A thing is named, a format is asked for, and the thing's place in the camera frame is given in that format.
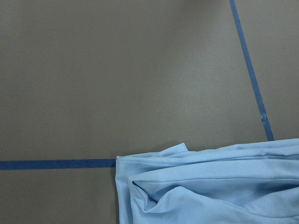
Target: crumpled fabric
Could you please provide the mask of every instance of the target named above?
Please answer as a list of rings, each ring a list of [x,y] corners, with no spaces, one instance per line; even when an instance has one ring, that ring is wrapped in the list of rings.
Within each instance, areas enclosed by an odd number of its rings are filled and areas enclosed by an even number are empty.
[[[118,156],[120,224],[299,224],[299,139]]]

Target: blue tape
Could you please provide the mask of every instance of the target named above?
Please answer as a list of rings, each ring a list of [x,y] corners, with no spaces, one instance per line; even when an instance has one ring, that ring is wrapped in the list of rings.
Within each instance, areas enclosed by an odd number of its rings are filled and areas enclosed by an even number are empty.
[[[257,105],[258,105],[258,109],[259,109],[260,114],[262,116],[262,123],[263,123],[264,129],[265,129],[265,132],[266,132],[266,136],[267,136],[268,141],[274,141],[273,133],[272,133],[271,126],[270,126],[270,123],[269,123],[269,119],[268,119],[267,113],[266,113],[266,108],[263,104],[262,95],[261,95],[260,89],[258,87],[256,75],[255,75],[253,65],[252,65],[252,62],[251,62],[251,58],[250,58],[250,55],[249,55],[249,51],[248,51],[248,48],[247,48],[245,36],[244,36],[243,29],[242,29],[242,26],[241,26],[240,18],[239,18],[239,14],[238,14],[238,11],[237,11],[237,7],[235,5],[235,0],[229,0],[229,1],[230,1],[230,6],[232,8],[232,12],[233,12],[234,20],[235,20],[235,26],[236,26],[237,31],[238,31],[238,35],[239,35],[241,47],[242,47],[242,50],[243,50],[245,62],[246,62],[246,65],[247,65],[248,73],[249,73],[249,76],[250,76],[250,79],[251,79],[253,91],[254,91],[254,94],[256,96],[256,102],[257,102]]]
[[[0,161],[0,170],[114,168],[115,159]]]

